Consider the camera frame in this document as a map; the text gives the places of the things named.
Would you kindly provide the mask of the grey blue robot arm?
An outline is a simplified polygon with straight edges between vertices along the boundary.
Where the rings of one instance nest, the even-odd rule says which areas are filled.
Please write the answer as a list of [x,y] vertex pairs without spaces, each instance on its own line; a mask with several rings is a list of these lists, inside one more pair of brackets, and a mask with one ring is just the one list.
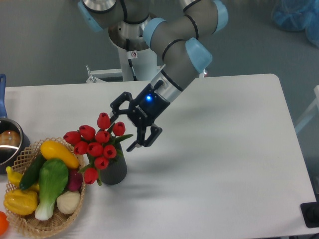
[[149,147],[161,134],[156,118],[202,74],[212,62],[211,53],[199,38],[224,28],[228,11],[220,0],[182,0],[184,16],[175,22],[154,18],[144,28],[143,38],[162,58],[163,68],[133,98],[123,92],[113,102],[111,122],[127,115],[137,129],[136,140],[127,148]]

